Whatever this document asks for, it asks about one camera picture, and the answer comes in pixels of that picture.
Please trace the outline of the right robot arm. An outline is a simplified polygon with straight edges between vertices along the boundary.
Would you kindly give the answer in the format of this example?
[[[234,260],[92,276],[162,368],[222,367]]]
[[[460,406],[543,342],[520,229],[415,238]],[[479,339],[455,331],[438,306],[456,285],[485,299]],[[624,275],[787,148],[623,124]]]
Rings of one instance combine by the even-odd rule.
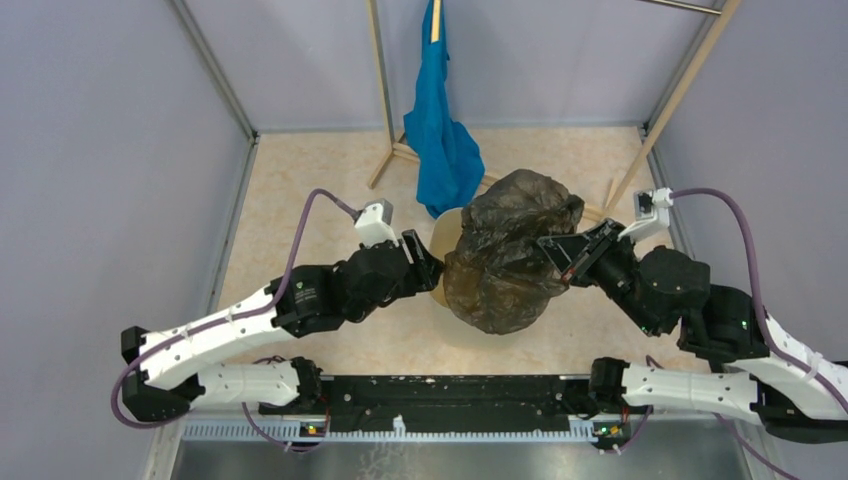
[[[598,287],[647,336],[680,332],[680,350],[705,360],[708,374],[673,372],[602,357],[586,397],[600,412],[617,407],[700,410],[761,425],[782,440],[828,444],[847,439],[847,414],[792,362],[767,345],[773,319],[758,325],[747,293],[710,280],[707,264],[665,246],[639,257],[622,224],[607,219],[580,234],[541,237],[566,287]]]

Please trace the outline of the dark translucent trash bag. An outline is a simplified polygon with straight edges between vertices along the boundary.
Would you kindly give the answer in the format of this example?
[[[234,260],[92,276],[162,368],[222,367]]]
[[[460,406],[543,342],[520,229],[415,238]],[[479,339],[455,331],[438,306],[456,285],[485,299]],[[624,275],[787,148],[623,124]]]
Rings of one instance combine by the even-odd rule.
[[[575,233],[584,206],[562,183],[529,169],[511,172],[472,200],[445,274],[454,314],[488,334],[532,325],[567,290],[536,240]]]

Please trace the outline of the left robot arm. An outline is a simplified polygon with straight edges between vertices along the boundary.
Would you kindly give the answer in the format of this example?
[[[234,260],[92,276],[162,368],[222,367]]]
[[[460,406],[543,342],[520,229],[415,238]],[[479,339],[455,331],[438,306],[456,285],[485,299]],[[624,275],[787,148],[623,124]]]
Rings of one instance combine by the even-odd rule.
[[[300,265],[216,314],[165,331],[141,327],[121,334],[127,363],[113,389],[116,416],[152,428],[199,407],[257,403],[314,410],[322,397],[311,360],[227,364],[260,346],[298,340],[360,323],[394,301],[433,291],[444,263],[413,230],[398,241],[361,246],[332,265]]]

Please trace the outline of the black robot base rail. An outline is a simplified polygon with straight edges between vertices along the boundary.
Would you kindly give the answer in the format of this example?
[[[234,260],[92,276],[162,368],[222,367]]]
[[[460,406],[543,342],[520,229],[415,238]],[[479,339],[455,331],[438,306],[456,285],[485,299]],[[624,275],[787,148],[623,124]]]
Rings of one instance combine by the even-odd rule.
[[[585,376],[337,375],[317,394],[286,406],[262,404],[264,418],[297,419],[295,444],[311,439],[401,441],[587,440],[623,446],[651,411],[603,403]]]

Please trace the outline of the beige plastic trash bin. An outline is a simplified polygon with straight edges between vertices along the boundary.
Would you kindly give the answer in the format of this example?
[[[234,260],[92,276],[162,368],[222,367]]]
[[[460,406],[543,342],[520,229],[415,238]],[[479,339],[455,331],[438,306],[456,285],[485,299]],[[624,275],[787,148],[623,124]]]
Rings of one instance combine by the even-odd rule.
[[[488,334],[457,317],[451,310],[446,298],[445,274],[451,273],[450,260],[463,232],[462,208],[454,208],[441,214],[433,226],[428,251],[438,260],[448,260],[446,270],[442,272],[438,284],[430,292],[434,302],[433,326],[439,338],[452,347],[473,351],[505,350],[514,346],[521,333],[508,335]]]

